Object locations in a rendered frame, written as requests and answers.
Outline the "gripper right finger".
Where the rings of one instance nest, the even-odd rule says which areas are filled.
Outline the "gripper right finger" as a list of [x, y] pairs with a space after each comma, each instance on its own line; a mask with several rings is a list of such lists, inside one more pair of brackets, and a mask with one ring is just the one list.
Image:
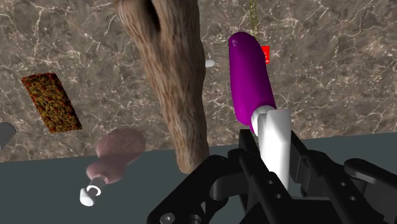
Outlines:
[[334, 162], [293, 132], [289, 173], [303, 197], [327, 197], [331, 224], [397, 224], [397, 175], [360, 158]]

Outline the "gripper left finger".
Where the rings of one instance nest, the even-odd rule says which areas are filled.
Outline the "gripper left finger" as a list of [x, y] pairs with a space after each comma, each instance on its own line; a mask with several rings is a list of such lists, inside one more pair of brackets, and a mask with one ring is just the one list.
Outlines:
[[209, 224], [233, 196], [245, 212], [239, 224], [290, 224], [290, 195], [262, 162], [247, 129], [237, 149], [203, 161], [150, 212], [147, 224]]

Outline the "brown wooden driftwood piece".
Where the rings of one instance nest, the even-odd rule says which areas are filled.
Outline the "brown wooden driftwood piece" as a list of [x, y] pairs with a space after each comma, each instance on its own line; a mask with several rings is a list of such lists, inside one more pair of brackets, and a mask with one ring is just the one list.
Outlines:
[[116, 0], [115, 8], [141, 55], [171, 133], [179, 169], [189, 174], [209, 156], [198, 1]]

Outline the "pink translucent bottle white cap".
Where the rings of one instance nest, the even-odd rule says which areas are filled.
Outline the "pink translucent bottle white cap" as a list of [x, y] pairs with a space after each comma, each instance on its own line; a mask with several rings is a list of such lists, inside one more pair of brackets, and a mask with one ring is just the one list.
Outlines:
[[103, 135], [96, 147], [98, 159], [86, 169], [90, 183], [80, 190], [81, 204], [93, 206], [104, 187], [121, 180], [126, 166], [135, 161], [145, 147], [146, 140], [136, 129], [120, 128]]

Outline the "orange speckled flat sponge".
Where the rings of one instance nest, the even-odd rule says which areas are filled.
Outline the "orange speckled flat sponge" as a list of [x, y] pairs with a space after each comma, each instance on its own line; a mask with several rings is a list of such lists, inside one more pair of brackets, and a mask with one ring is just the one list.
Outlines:
[[55, 73], [32, 74], [23, 77], [21, 82], [51, 133], [83, 128]]

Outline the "grey rounded object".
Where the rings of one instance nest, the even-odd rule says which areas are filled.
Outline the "grey rounded object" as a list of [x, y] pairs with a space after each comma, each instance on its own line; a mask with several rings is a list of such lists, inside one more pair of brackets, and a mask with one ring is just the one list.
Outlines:
[[0, 122], [0, 151], [5, 148], [15, 134], [14, 126], [8, 122]]

